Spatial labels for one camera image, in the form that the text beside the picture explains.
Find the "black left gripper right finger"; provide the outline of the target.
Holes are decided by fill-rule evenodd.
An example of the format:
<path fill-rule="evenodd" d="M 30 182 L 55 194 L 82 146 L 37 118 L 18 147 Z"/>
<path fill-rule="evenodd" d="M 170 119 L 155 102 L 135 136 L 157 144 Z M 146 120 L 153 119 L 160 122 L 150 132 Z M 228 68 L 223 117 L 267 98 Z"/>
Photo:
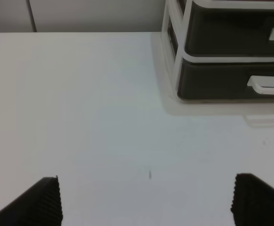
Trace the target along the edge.
<path fill-rule="evenodd" d="M 230 210 L 236 226 L 274 226 L 274 188 L 253 174 L 237 174 Z"/>

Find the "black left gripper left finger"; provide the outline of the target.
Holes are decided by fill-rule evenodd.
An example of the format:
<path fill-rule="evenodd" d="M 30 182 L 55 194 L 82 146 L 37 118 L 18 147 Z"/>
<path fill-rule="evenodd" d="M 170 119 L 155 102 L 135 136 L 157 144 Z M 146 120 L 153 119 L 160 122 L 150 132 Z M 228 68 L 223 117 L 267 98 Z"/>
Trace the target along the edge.
<path fill-rule="evenodd" d="M 0 226 L 60 226 L 63 210 L 58 177 L 44 177 L 0 210 Z"/>

